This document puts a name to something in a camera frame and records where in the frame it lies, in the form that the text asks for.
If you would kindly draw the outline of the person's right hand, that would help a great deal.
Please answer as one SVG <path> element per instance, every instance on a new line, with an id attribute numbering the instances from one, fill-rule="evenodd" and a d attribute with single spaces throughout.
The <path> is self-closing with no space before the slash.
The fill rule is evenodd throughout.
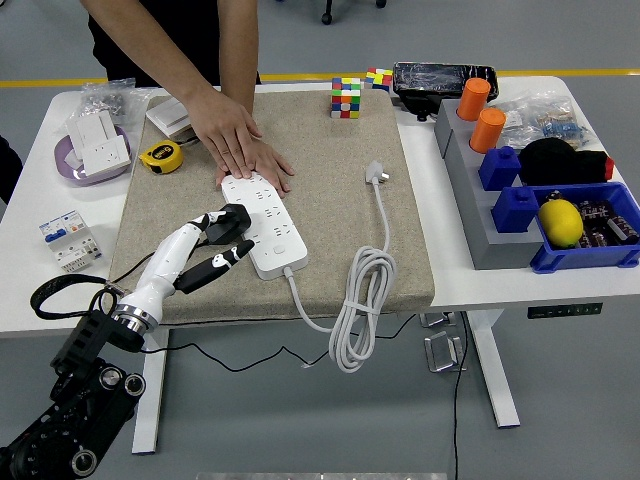
<path id="1" fill-rule="evenodd" d="M 210 86 L 183 104 L 218 168 L 234 178 L 250 177 L 255 166 L 250 150 L 262 133 L 247 110 Z"/>

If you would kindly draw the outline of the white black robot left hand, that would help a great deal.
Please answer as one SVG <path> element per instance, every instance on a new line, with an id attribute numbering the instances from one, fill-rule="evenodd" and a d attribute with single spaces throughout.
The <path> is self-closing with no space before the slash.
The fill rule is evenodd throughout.
<path id="1" fill-rule="evenodd" d="M 151 329 L 163 317 L 163 302 L 176 291 L 189 294 L 227 273 L 255 246 L 252 240 L 214 255 L 185 270 L 200 235 L 207 228 L 231 218 L 228 211 L 207 212 L 184 224 L 158 246 L 134 291 L 124 296 L 112 317 L 132 330 Z"/>

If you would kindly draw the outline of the person's left hand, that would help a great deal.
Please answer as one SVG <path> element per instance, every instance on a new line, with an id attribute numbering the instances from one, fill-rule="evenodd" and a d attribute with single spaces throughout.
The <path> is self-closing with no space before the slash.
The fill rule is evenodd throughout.
<path id="1" fill-rule="evenodd" d="M 267 180 L 283 198 L 291 191 L 288 178 L 295 174 L 291 165 L 271 145 L 252 139 L 233 156 L 230 151 L 213 149 L 216 163 L 216 186 L 220 187 L 226 176 L 235 179 L 250 179 L 258 173 Z"/>

